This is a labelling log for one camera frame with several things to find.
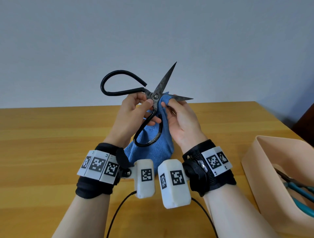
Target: scissors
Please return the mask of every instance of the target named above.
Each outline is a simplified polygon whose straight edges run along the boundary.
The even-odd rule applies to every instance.
[[[277,174],[279,174],[282,177],[282,179],[286,181],[286,183],[284,183],[286,188],[290,188],[290,189],[296,191],[298,194],[301,194],[303,197],[307,198],[308,200],[310,200],[311,202],[314,203],[314,196],[313,196],[314,195],[314,187],[306,186],[303,183],[300,183],[299,181],[297,181],[296,179],[287,176],[286,174],[279,171],[278,169],[276,169],[276,168],[274,168],[274,169],[277,172]],[[301,188],[305,188],[307,191],[311,192],[313,195],[304,191]],[[309,208],[307,205],[304,205],[303,203],[301,203],[300,201],[298,201],[294,197],[292,197],[292,199],[301,211],[303,211],[304,213],[306,213],[307,215],[309,215],[311,217],[314,217],[314,211],[311,208]]]
[[[133,79],[135,79],[136,81],[138,81],[141,85],[143,85],[144,87],[146,87],[147,83],[145,83],[140,77],[136,76],[135,74],[126,71],[126,70],[116,70],[116,71],[112,71],[109,74],[107,74],[103,80],[101,81],[100,84],[100,88],[101,91],[107,95],[107,96],[121,96],[121,95],[127,95],[127,94],[132,94],[132,93],[138,93],[138,92],[143,92],[146,94],[146,99],[152,99],[153,100],[153,110],[151,112],[151,114],[146,118],[146,120],[143,122],[143,124],[140,126],[140,128],[138,129],[138,131],[135,133],[133,141],[134,143],[139,146],[139,147],[146,147],[146,146],[150,146],[153,143],[155,143],[159,137],[161,136],[161,132],[162,132],[162,128],[163,128],[163,122],[161,121],[161,123],[159,123],[159,129],[158,129],[158,133],[156,135],[156,137],[152,140],[150,140],[149,142],[145,143],[145,144],[140,144],[137,142],[137,138],[139,136],[139,134],[141,133],[141,131],[144,129],[144,127],[153,119],[153,117],[157,114],[157,108],[158,108],[158,102],[160,100],[160,98],[164,95],[163,91],[169,81],[169,78],[172,74],[173,69],[176,66],[176,62],[175,64],[168,70],[168,72],[166,73],[166,75],[162,78],[162,80],[160,81],[160,83],[158,84],[157,88],[154,90],[154,92],[150,92],[149,90],[147,90],[146,88],[136,88],[136,89],[130,89],[130,90],[124,90],[124,91],[119,91],[119,92],[108,92],[105,90],[105,83],[107,82],[107,80],[109,78],[111,78],[112,76],[118,75],[118,74],[125,74],[128,75],[130,77],[132,77]],[[182,96],[177,96],[177,95],[171,95],[171,94],[167,94],[169,96],[171,96],[173,99],[175,99],[176,101],[186,101],[186,100],[190,100],[193,98],[188,98],[188,97],[182,97]]]

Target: blue microfiber towel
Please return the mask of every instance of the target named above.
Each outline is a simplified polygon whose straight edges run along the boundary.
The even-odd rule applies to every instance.
[[[162,115],[163,128],[159,139],[152,145],[147,147],[138,147],[132,141],[125,149],[124,153],[129,158],[129,161],[134,164],[135,161],[140,159],[151,159],[154,163],[154,172],[157,174],[158,166],[165,160],[170,159],[174,146],[172,137],[169,132],[168,120],[166,109],[161,106],[161,102],[168,104],[171,96],[163,95],[158,102],[158,111],[156,115]],[[137,141],[141,144],[155,138],[158,133],[159,124],[154,126],[145,126],[144,130],[139,134]]]

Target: wooden tabletop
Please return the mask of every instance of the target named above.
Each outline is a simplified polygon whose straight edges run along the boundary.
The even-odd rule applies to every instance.
[[[191,104],[203,132],[221,146],[238,186],[257,208],[241,158],[257,135],[299,137],[256,102]],[[109,133],[119,106],[0,109],[0,237],[51,237],[75,196],[76,175],[87,152]],[[177,144],[173,159],[182,160]],[[111,237],[214,237],[201,208],[166,209],[156,194],[131,196]],[[110,199],[107,228],[120,202],[134,190],[121,180]],[[202,198],[195,192],[192,197]]]

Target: metal blade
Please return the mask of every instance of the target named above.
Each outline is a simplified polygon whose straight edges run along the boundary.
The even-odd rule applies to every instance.
[[[161,94],[163,93],[169,79],[170,76],[172,74],[173,69],[176,66],[176,62],[175,64],[168,70],[168,72],[166,73],[166,75],[162,78],[162,80],[160,81],[160,83],[158,84],[157,88],[155,89],[155,91],[152,94],[152,97],[155,96],[156,94],[158,94],[159,98],[161,97]]]
[[[172,98],[174,98],[174,99],[175,99],[176,101],[178,101],[178,102],[193,99],[193,98],[182,97],[182,96],[178,96],[178,95],[171,95],[171,94],[165,94],[165,95],[171,96]]]

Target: black cable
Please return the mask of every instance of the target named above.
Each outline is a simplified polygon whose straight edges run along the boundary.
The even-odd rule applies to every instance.
[[[213,227],[213,229],[214,229],[216,238],[219,238],[219,237],[218,237],[218,234],[217,234],[217,231],[216,231],[216,228],[215,228],[215,225],[214,225],[213,221],[210,219],[210,216],[209,216],[208,213],[206,212],[205,208],[204,208],[195,198],[191,198],[191,199],[192,199],[194,202],[196,202],[196,203],[201,207],[201,209],[203,209],[203,211],[205,212],[206,216],[208,217],[210,223],[212,224],[212,227]]]
[[[124,199],[124,200],[120,203],[120,205],[118,206],[118,209],[116,210],[116,213],[114,214],[114,216],[113,216],[113,218],[112,218],[112,220],[111,220],[111,223],[110,223],[110,226],[109,226],[109,229],[108,229],[108,232],[107,232],[107,236],[106,236],[106,238],[108,238],[108,237],[109,237],[109,233],[110,233],[110,230],[111,230],[111,227],[112,227],[113,221],[115,220],[116,215],[117,215],[118,211],[120,210],[120,208],[121,208],[122,204],[125,202],[125,200],[127,200],[127,199],[128,199],[130,196],[132,196],[133,194],[136,194],[136,191],[131,192],[129,195],[127,195],[127,196],[125,197],[125,199]]]

